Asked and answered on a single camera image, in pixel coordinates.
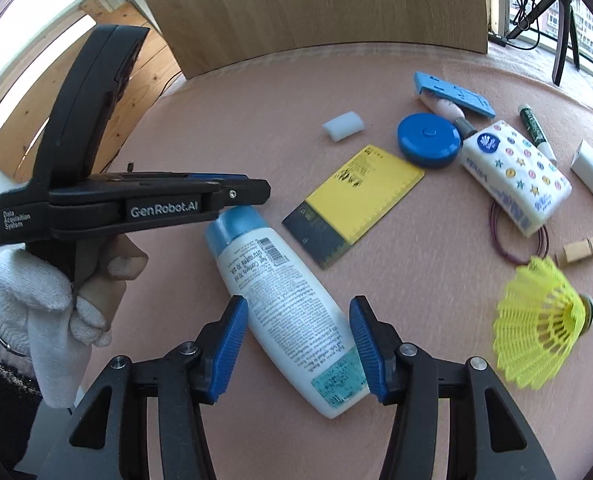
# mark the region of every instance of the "blue bottle cap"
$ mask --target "blue bottle cap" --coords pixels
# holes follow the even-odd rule
[[[268,227],[268,224],[251,205],[226,209],[206,229],[206,241],[212,256],[218,258],[236,238],[262,227]]]
[[[421,168],[444,168],[461,149],[461,136],[454,125],[434,114],[404,118],[397,136],[403,155]]]

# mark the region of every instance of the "blue plastic case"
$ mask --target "blue plastic case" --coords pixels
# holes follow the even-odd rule
[[[492,119],[496,117],[494,108],[489,105],[486,98],[475,94],[474,92],[470,92],[466,88],[461,88],[448,81],[443,81],[438,77],[422,72],[414,74],[414,84],[416,85],[419,94],[423,89],[427,89],[443,99],[447,99],[463,108],[468,108],[469,110],[480,113],[487,118]]]

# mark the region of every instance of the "white cap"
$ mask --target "white cap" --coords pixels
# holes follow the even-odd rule
[[[329,138],[334,142],[339,142],[341,139],[360,132],[365,129],[365,124],[355,112],[347,112],[340,115],[331,121],[323,124],[323,129],[329,135]]]
[[[545,155],[550,162],[556,166],[556,156],[554,155],[554,151],[550,146],[550,143],[545,141],[545,142],[541,142],[538,146],[537,149],[543,154]]]

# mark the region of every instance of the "white foam block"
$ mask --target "white foam block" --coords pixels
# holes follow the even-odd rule
[[[355,112],[347,112],[323,124],[323,129],[334,142],[339,142],[365,129],[365,124]]]

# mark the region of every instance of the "green marker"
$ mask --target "green marker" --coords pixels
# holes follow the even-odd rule
[[[532,136],[534,145],[550,160],[553,165],[556,166],[556,155],[554,155],[554,151],[551,148],[550,143],[547,141],[547,137],[545,137],[543,128],[536,120],[536,116],[534,115],[534,112],[532,112],[532,108],[530,108],[529,105],[519,105],[518,114],[521,116],[523,124],[527,128],[528,133]]]

